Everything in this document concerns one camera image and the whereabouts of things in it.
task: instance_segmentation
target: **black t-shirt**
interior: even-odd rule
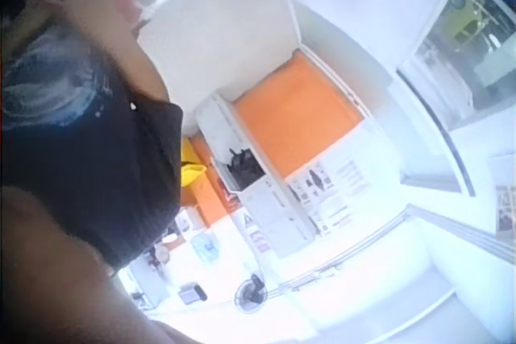
[[[48,95],[43,103],[40,97],[27,97],[29,92],[15,93],[23,89],[16,87],[26,86],[27,76],[17,84],[11,74],[9,104],[2,108],[2,126],[5,121],[8,128],[2,133],[2,184],[33,193],[66,232],[96,247],[118,270],[150,247],[177,214],[182,111],[172,103],[130,93],[107,62],[94,62],[102,63],[102,71],[93,72],[102,74],[102,86],[96,79],[94,96],[77,92],[71,105]],[[26,72],[34,71],[37,61],[31,66]],[[76,72],[70,77],[70,71],[57,72],[40,86],[72,79],[83,87],[84,82],[73,80]],[[37,101],[37,109],[30,103],[20,107],[20,100]],[[72,107],[67,111],[75,112],[71,118],[59,111],[66,103]],[[39,113],[31,116],[35,110]],[[19,111],[24,121],[16,121],[13,112]]]

